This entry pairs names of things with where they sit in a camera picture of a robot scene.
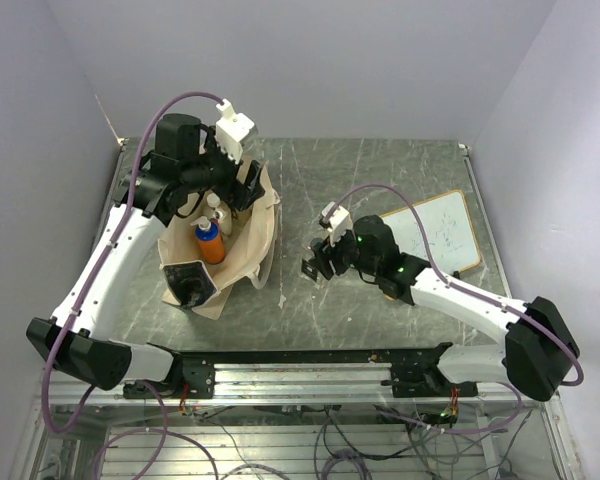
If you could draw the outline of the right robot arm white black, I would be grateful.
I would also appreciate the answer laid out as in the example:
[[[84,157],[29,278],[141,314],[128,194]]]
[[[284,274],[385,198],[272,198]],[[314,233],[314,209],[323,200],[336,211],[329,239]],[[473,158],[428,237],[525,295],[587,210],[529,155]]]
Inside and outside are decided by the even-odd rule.
[[[387,297],[436,310],[492,339],[487,346],[450,346],[420,373],[430,394],[464,382],[502,382],[536,401],[551,399],[579,358],[580,350],[559,309],[538,296],[530,302],[500,296],[437,270],[405,253],[379,216],[345,217],[324,225],[327,235],[310,244],[301,271],[312,280],[348,270]]]

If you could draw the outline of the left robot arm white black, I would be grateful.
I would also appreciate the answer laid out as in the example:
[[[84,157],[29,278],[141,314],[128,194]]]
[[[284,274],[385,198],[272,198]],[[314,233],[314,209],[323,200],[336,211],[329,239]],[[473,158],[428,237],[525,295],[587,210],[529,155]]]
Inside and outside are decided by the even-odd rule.
[[[244,144],[256,132],[243,113],[224,112],[213,126],[178,113],[158,121],[154,146],[138,149],[138,165],[116,188],[105,231],[79,279],[50,318],[29,323],[26,337],[49,368],[102,390],[124,380],[148,380],[162,397],[182,389],[175,352],[112,341],[120,298],[190,195],[211,191],[236,210],[263,195],[259,164],[238,178]]]

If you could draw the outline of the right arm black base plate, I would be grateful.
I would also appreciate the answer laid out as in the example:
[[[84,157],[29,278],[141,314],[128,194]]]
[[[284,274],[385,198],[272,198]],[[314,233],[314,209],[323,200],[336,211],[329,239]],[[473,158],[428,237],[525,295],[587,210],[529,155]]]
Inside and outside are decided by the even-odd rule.
[[[475,382],[455,383],[438,367],[442,354],[451,346],[443,343],[435,348],[400,350],[390,360],[389,386],[394,398],[451,397],[456,388],[460,398],[476,397]]]

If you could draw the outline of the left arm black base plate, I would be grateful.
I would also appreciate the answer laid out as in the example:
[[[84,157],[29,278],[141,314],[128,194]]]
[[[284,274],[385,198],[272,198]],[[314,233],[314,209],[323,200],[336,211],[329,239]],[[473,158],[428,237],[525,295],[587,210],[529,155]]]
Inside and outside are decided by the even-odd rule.
[[[123,398],[152,399],[157,393],[163,399],[211,399],[215,388],[215,374],[216,370],[210,364],[185,362],[177,365],[163,382],[126,382],[123,386]]]

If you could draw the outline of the orange pump bottle blue collar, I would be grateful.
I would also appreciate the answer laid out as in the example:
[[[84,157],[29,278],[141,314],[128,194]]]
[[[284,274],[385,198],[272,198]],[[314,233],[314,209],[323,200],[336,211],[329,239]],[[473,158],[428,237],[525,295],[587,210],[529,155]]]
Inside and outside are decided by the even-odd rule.
[[[202,259],[211,265],[223,262],[226,252],[219,225],[206,216],[197,218],[191,225],[195,228],[195,238]]]

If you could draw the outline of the chrome bottle white cap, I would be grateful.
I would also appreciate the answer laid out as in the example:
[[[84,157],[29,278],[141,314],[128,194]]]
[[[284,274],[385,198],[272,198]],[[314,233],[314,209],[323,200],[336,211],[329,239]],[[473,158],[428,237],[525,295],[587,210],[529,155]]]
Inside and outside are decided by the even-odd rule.
[[[225,237],[231,236],[233,232],[232,213],[228,205],[217,194],[210,193],[206,197],[204,215],[217,223]]]

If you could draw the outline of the cream canvas tote bag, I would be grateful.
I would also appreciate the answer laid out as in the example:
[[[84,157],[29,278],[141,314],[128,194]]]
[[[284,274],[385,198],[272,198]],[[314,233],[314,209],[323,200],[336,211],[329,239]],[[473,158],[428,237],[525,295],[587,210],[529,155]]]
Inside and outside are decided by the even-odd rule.
[[[157,241],[160,269],[166,280],[162,301],[173,307],[218,319],[238,281],[247,279],[260,290],[271,270],[279,229],[280,197],[263,165],[260,185],[264,195],[232,218],[232,233],[224,236],[226,256],[216,265],[203,259],[195,238],[194,220],[208,202],[192,193]]]

